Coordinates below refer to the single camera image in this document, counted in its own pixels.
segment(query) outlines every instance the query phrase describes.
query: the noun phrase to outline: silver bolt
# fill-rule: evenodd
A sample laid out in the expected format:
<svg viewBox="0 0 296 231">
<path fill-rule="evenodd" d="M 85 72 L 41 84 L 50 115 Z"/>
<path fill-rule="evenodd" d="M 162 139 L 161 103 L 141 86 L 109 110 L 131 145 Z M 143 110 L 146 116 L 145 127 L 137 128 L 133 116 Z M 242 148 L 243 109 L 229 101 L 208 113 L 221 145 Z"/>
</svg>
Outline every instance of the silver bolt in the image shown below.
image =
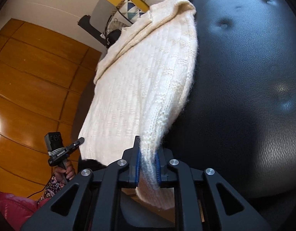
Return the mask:
<svg viewBox="0 0 296 231">
<path fill-rule="evenodd" d="M 90 175 L 90 170 L 89 169 L 83 169 L 82 172 L 81 172 L 81 175 L 83 175 L 83 176 Z"/>
<path fill-rule="evenodd" d="M 179 161 L 176 160 L 176 159 L 171 159 L 171 160 L 169 161 L 169 163 L 170 163 L 171 165 L 173 165 L 173 166 L 176 166 L 176 165 L 179 164 Z"/>
<path fill-rule="evenodd" d="M 210 175 L 210 176 L 212 176 L 212 175 L 214 175 L 214 174 L 215 174 L 215 171 L 214 171 L 214 169 L 213 169 L 213 168 L 207 168 L 207 169 L 206 169 L 206 173 L 207 173 L 207 175 Z"/>
<path fill-rule="evenodd" d="M 127 161 L 124 160 L 124 159 L 121 159 L 121 160 L 119 160 L 119 161 L 117 162 L 117 164 L 118 164 L 119 166 L 124 166 L 124 165 L 127 164 Z"/>
</svg>

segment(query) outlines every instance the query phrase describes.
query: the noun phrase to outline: white wall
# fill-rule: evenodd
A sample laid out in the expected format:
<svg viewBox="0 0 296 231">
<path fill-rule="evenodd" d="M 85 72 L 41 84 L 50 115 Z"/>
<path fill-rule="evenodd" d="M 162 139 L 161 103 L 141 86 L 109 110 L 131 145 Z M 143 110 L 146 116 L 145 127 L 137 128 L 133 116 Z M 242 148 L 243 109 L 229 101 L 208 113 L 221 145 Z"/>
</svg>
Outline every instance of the white wall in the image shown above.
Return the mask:
<svg viewBox="0 0 296 231">
<path fill-rule="evenodd" d="M 0 29 L 10 18 L 43 26 L 99 51 L 104 46 L 78 26 L 99 0 L 8 0 L 0 12 Z"/>
</svg>

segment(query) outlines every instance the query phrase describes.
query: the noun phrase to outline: knit fabric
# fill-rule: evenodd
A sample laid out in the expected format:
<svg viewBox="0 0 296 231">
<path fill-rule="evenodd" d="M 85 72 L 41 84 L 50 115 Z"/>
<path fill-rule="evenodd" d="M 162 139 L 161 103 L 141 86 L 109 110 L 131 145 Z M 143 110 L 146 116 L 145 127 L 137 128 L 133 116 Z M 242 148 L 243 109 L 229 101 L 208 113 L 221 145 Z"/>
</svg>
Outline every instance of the knit fabric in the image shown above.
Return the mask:
<svg viewBox="0 0 296 231">
<path fill-rule="evenodd" d="M 181 112 L 197 53 L 195 8 L 188 0 L 165 0 L 131 27 L 98 63 L 95 95 L 79 136 L 83 159 L 104 165 L 121 159 L 141 138 L 137 194 L 151 205 L 174 207 L 173 190 L 156 180 L 155 153 Z"/>
</svg>

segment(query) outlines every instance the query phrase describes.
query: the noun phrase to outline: knitted sweater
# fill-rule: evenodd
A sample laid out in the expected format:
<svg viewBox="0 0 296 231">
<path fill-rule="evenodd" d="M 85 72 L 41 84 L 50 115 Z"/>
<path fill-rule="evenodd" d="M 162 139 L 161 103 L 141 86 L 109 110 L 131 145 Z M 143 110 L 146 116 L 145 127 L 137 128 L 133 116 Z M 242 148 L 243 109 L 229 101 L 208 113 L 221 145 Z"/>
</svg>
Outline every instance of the knitted sweater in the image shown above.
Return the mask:
<svg viewBox="0 0 296 231">
<path fill-rule="evenodd" d="M 186 102 L 197 53 L 195 8 L 165 0 L 131 27 L 98 63 L 95 95 L 79 136 L 83 159 L 108 165 L 141 137 L 139 198 L 174 207 L 173 190 L 160 189 L 154 159 L 164 133 Z"/>
</svg>

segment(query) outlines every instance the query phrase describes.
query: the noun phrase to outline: wooden floor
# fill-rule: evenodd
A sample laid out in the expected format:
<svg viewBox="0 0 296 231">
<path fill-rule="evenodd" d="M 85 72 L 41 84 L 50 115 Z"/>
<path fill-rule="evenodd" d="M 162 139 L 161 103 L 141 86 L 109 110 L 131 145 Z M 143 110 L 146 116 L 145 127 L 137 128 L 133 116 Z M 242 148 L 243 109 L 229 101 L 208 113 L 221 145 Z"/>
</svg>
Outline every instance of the wooden floor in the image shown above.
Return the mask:
<svg viewBox="0 0 296 231">
<path fill-rule="evenodd" d="M 66 36 L 11 19 L 0 31 L 0 191 L 27 197 L 52 171 L 44 136 L 65 145 L 80 95 L 101 53 Z M 77 167 L 79 152 L 71 160 Z M 38 199 L 41 193 L 32 197 Z"/>
</svg>

